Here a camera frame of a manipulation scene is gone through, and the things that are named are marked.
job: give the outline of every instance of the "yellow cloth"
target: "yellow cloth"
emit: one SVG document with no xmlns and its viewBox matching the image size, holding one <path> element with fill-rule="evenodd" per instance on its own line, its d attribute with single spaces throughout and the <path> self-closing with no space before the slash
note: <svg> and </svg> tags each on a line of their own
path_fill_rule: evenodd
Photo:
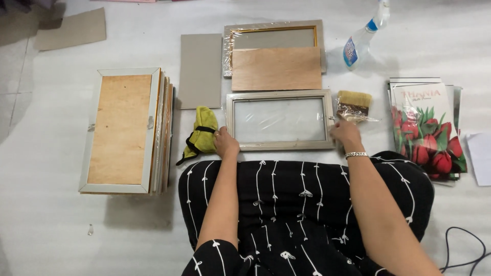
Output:
<svg viewBox="0 0 491 276">
<path fill-rule="evenodd" d="M 213 133 L 216 130 L 218 130 L 218 122 L 213 111 L 208 107 L 197 107 L 193 132 L 186 140 L 187 146 L 184 149 L 182 159 L 176 165 L 179 166 L 186 160 L 196 158 L 200 153 L 217 152 L 217 148 L 213 144 Z"/>
</svg>

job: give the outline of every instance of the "silver bracelet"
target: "silver bracelet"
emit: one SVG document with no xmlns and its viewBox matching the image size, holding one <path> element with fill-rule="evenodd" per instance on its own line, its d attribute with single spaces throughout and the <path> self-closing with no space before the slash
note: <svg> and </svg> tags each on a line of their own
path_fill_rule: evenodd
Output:
<svg viewBox="0 0 491 276">
<path fill-rule="evenodd" d="M 349 157 L 352 157 L 352 156 L 366 156 L 366 157 L 368 157 L 368 154 L 366 152 L 350 152 L 350 153 L 345 154 L 344 158 L 346 158 L 346 160 L 347 160 Z"/>
</svg>

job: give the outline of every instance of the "black fabric with white pattern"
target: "black fabric with white pattern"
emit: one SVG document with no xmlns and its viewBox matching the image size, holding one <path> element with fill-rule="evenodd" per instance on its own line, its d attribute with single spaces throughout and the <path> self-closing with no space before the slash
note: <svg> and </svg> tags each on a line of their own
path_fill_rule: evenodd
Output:
<svg viewBox="0 0 491 276">
<path fill-rule="evenodd" d="M 395 152 L 371 157 L 416 238 L 430 218 L 434 188 L 427 175 Z M 221 161 L 192 164 L 179 198 L 194 249 Z M 209 241 L 183 275 L 392 275 L 365 253 L 351 205 L 348 167 L 296 161 L 248 161 L 237 166 L 239 251 Z"/>
</svg>

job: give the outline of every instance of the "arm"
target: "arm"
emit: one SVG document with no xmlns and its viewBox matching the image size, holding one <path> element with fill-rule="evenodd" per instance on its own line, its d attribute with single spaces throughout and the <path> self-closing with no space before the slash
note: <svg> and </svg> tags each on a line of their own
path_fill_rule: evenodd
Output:
<svg viewBox="0 0 491 276">
<path fill-rule="evenodd" d="M 355 124 L 336 123 L 331 135 L 346 152 L 365 152 Z M 367 255 L 397 276 L 441 276 L 409 228 L 370 158 L 348 158 L 350 193 Z"/>
<path fill-rule="evenodd" d="M 196 250 L 205 242 L 218 239 L 238 248 L 237 223 L 239 199 L 237 196 L 237 154 L 239 143 L 227 132 L 226 127 L 214 133 L 217 153 L 221 157 L 220 171 L 206 209 Z"/>
</svg>

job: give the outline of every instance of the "brush bristles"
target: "brush bristles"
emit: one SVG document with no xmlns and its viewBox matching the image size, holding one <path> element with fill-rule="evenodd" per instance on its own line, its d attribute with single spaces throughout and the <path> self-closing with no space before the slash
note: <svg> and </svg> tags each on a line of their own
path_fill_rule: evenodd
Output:
<svg viewBox="0 0 491 276">
<path fill-rule="evenodd" d="M 361 92 L 341 90 L 338 92 L 338 99 L 341 104 L 355 105 L 359 107 L 370 107 L 372 95 Z"/>
</svg>

